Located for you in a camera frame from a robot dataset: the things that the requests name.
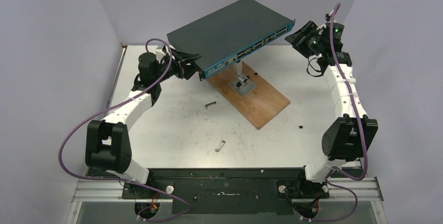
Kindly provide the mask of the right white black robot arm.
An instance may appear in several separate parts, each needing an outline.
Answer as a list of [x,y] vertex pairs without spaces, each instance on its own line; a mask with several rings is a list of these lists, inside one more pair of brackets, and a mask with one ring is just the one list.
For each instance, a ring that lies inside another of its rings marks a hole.
[[378,122],[363,108],[356,91],[351,56],[342,51],[344,25],[327,22],[317,26],[307,22],[285,40],[303,57],[316,56],[321,77],[327,82],[334,104],[335,121],[321,140],[323,154],[305,166],[305,177],[295,183],[296,192],[308,197],[316,191],[316,183],[327,175],[341,171],[342,165],[362,159],[367,163],[367,151],[378,130]]

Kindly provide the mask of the metal switch mounting stand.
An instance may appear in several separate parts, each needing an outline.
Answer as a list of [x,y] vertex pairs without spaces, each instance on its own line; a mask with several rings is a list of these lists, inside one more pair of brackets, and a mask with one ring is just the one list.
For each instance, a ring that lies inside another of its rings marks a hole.
[[256,88],[256,85],[250,80],[250,76],[243,73],[242,67],[243,61],[234,63],[234,76],[236,79],[229,85],[234,91],[244,97],[253,91]]

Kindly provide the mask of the aluminium frame rail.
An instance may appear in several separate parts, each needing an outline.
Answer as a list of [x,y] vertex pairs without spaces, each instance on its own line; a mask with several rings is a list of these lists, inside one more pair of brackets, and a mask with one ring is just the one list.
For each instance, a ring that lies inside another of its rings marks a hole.
[[[382,193],[376,178],[365,178],[353,181],[347,178],[331,178],[329,182],[352,190],[359,201],[382,201]],[[128,190],[118,181],[79,180],[72,202],[149,202],[150,198],[140,196],[126,196]]]

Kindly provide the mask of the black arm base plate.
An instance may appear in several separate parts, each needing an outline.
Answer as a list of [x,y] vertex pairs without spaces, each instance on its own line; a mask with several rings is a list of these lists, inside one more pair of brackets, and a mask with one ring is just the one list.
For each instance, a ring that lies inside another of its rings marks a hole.
[[161,199],[172,200],[173,214],[189,209],[191,214],[298,213],[314,218],[319,201],[332,199],[333,190],[329,182],[307,180],[303,168],[154,169],[147,185],[126,182],[122,192],[123,199],[139,201],[135,209],[145,218],[159,211]]

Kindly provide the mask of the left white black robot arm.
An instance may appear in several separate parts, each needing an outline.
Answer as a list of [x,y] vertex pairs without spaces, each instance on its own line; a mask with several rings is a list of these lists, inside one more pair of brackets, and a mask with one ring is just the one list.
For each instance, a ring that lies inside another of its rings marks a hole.
[[154,195],[156,184],[148,179],[150,171],[132,158],[129,131],[144,112],[160,97],[162,81],[172,76],[190,79],[199,71],[199,54],[163,47],[156,53],[146,51],[138,57],[138,74],[126,99],[102,120],[92,120],[87,126],[85,162],[90,168],[112,173],[136,182],[135,191],[142,198]]

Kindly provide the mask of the wooden base board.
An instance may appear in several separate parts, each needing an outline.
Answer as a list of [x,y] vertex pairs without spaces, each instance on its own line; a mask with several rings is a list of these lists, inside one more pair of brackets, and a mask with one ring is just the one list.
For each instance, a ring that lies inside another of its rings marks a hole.
[[256,88],[242,97],[230,87],[234,76],[234,65],[225,68],[207,81],[239,111],[257,130],[264,127],[289,104],[290,100],[243,62],[242,71],[250,76]]

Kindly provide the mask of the teal grey network switch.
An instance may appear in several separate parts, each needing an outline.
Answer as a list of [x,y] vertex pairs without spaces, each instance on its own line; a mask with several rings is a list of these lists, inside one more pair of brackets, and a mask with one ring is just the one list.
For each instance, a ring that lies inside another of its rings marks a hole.
[[290,32],[291,20],[255,0],[238,0],[167,34],[179,52],[198,54],[200,80]]

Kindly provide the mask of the dark transceiver module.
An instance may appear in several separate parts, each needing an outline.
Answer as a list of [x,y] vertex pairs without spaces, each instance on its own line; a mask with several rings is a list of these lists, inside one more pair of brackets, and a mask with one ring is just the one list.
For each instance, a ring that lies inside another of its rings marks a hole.
[[213,101],[213,102],[211,102],[211,103],[208,103],[208,104],[205,105],[205,108],[207,109],[207,108],[209,108],[209,107],[211,107],[211,106],[214,106],[216,103],[217,103],[216,101]]

